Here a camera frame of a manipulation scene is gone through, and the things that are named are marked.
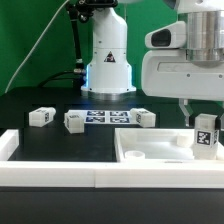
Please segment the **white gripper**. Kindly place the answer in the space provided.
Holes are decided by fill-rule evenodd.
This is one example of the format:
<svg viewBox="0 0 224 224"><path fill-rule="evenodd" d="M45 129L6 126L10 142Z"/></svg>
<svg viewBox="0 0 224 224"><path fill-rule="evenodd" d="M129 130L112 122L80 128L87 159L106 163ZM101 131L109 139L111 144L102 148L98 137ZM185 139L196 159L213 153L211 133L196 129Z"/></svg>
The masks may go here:
<svg viewBox="0 0 224 224"><path fill-rule="evenodd" d="M141 85L147 96L179 98L185 125L192 127L188 99L224 101L224 62L192 63L184 50L151 50L143 58ZM217 116L214 144L220 130L221 116Z"/></svg>

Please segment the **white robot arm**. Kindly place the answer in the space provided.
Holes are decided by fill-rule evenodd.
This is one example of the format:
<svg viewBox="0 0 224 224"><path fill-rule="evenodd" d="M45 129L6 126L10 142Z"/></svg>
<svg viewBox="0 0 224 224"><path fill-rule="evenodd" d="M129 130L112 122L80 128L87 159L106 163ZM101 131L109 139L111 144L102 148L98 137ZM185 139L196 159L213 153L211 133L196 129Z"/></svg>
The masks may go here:
<svg viewBox="0 0 224 224"><path fill-rule="evenodd" d="M148 33L141 85L148 96L224 102L224 0L164 0L177 21ZM93 58L82 91L98 99L134 92L127 25L110 5L93 16Z"/></svg>

